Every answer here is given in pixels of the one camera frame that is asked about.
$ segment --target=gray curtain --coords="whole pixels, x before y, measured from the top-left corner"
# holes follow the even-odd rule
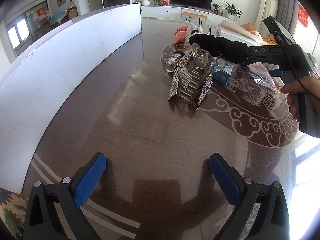
[[[291,24],[293,5],[294,0],[279,0],[276,20],[287,30],[289,30]]]

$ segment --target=white cabinet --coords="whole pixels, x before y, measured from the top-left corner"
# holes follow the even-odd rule
[[[209,18],[210,18],[209,13],[198,11],[198,10],[184,9],[183,8],[182,9],[182,13],[184,13],[184,12],[206,16],[208,19],[207,20],[202,19],[202,25],[209,25]],[[187,19],[187,16],[186,15],[182,15],[181,20],[186,21],[186,19]],[[195,24],[199,24],[199,18],[198,17],[191,17],[190,22],[195,23]]]
[[[218,28],[219,24],[222,23],[224,20],[226,20],[228,22],[231,22],[231,23],[233,23],[235,25],[238,25],[238,23],[233,21],[233,20],[230,20],[230,19],[225,18],[225,17],[220,16],[220,15],[211,14],[210,15],[210,20],[209,20],[209,26]]]
[[[154,6],[141,6],[141,18],[154,18],[155,7]]]
[[[163,19],[181,20],[181,8],[169,6],[156,6],[155,17]]]
[[[187,16],[182,15],[182,13],[187,12],[187,13],[206,16],[208,19],[207,20],[203,19],[202,25],[218,28],[219,24],[223,22],[223,20],[226,20],[228,22],[238,25],[236,21],[230,20],[220,15],[207,13],[205,11],[199,11],[195,9],[193,10],[188,8],[176,7],[176,6],[149,5],[149,6],[141,6],[140,10],[141,10],[141,18],[159,18],[159,19],[168,19],[168,20],[179,20],[179,21],[185,22],[187,19]],[[190,23],[195,23],[198,25],[199,18],[196,16],[191,17]]]

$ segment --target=wooden stool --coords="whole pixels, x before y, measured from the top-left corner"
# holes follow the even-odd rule
[[[190,22],[191,17],[199,18],[199,25],[202,25],[202,20],[203,20],[203,19],[205,19],[205,20],[208,19],[207,16],[204,16],[204,15],[201,15],[201,14],[195,14],[195,13],[183,12],[182,15],[186,15],[186,16],[187,16],[186,22]]]

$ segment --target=metal screw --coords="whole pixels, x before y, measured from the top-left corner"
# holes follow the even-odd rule
[[[281,187],[280,182],[277,182],[277,181],[275,181],[275,182],[273,183],[273,185],[275,185],[275,187]]]
[[[245,182],[246,184],[251,184],[251,183],[252,183],[252,179],[249,178],[249,177],[245,177],[245,178],[244,178],[244,182]]]
[[[33,186],[35,186],[35,187],[39,187],[41,185],[41,181],[36,181],[34,184],[33,184]]]
[[[64,184],[67,184],[67,183],[69,183],[71,181],[71,178],[70,177],[65,177],[65,178],[63,178],[63,180],[62,180],[62,182],[64,183]]]

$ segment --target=hand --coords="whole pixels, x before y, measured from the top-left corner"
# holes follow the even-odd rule
[[[310,77],[303,77],[300,78],[301,83],[308,89],[310,92],[314,93],[316,96],[320,97],[320,80]],[[289,95],[287,96],[287,103],[289,105],[289,111],[292,114],[294,119],[297,119],[297,108],[293,104],[293,97],[291,94],[298,94],[298,93],[305,93],[305,90],[300,86],[297,80],[293,81],[292,83],[283,86],[281,88],[281,93]],[[316,100],[314,97],[310,96],[311,102],[315,107],[317,112],[317,126],[318,126],[318,134],[320,135],[320,102]]]

